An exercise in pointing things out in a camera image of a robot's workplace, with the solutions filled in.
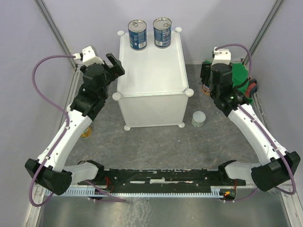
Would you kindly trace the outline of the blue soup can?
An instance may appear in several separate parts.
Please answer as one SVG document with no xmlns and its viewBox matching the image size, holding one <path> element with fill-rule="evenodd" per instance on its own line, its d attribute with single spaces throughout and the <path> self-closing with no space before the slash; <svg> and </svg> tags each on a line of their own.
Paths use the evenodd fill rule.
<svg viewBox="0 0 303 227">
<path fill-rule="evenodd" d="M 143 20 L 132 20 L 128 24 L 130 46 L 134 50 L 143 50 L 147 45 L 147 25 Z"/>
<path fill-rule="evenodd" d="M 171 43 L 172 21 L 166 17 L 160 17 L 153 22 L 154 44 L 159 48 L 167 48 Z"/>
</svg>

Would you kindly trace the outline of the tall orange can white lid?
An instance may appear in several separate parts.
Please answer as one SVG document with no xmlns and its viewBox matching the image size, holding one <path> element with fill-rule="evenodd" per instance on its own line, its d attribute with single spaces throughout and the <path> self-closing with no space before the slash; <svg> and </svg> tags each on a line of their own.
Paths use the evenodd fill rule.
<svg viewBox="0 0 303 227">
<path fill-rule="evenodd" d="M 207 95 L 207 96 L 210 96 L 210 88 L 206 85 L 202 85 L 202 92 Z"/>
</svg>

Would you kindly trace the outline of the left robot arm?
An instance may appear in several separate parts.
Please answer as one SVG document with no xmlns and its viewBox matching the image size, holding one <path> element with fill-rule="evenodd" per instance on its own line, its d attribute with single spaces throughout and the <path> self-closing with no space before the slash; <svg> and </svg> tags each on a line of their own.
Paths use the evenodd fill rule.
<svg viewBox="0 0 303 227">
<path fill-rule="evenodd" d="M 30 188 L 37 183 L 54 194 L 61 195 L 75 183 L 90 180 L 94 184 L 101 184 L 104 181 L 104 168 L 94 161 L 74 166 L 65 166 L 65 163 L 80 135 L 104 107 L 108 98 L 107 86 L 125 74 L 121 62 L 112 53 L 106 54 L 106 57 L 111 66 L 98 60 L 96 55 L 74 55 L 74 58 L 81 59 L 84 64 L 80 68 L 83 84 L 71 103 L 70 110 L 63 112 L 66 120 L 52 142 L 37 159 L 28 159 L 25 163 L 25 168 L 32 177 Z"/>
</svg>

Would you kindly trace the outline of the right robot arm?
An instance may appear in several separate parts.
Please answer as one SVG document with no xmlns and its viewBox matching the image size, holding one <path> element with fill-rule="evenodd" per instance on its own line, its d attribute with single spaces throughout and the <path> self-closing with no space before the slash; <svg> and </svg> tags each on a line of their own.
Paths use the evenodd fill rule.
<svg viewBox="0 0 303 227">
<path fill-rule="evenodd" d="M 295 194 L 294 174 L 301 161 L 295 151 L 289 152 L 283 147 L 256 116 L 249 99 L 233 84 L 233 65 L 224 63 L 202 63 L 200 78 L 202 84 L 209 87 L 210 97 L 242 132 L 255 151 L 257 163 L 226 162 L 223 170 L 217 173 L 218 181 L 228 185 L 234 179 L 253 182 L 257 188 L 267 192 L 287 181 L 292 184 L 290 194 Z"/>
</svg>

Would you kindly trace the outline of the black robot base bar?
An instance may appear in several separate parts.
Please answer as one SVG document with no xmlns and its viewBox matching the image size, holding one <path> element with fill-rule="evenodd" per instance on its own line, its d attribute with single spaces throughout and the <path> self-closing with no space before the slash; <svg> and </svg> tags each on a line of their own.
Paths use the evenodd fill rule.
<svg viewBox="0 0 303 227">
<path fill-rule="evenodd" d="M 223 170 L 174 169 L 136 170 L 108 169 L 91 180 L 108 187 L 113 193 L 205 193 L 212 186 L 245 186 L 244 180 L 233 180 Z"/>
</svg>

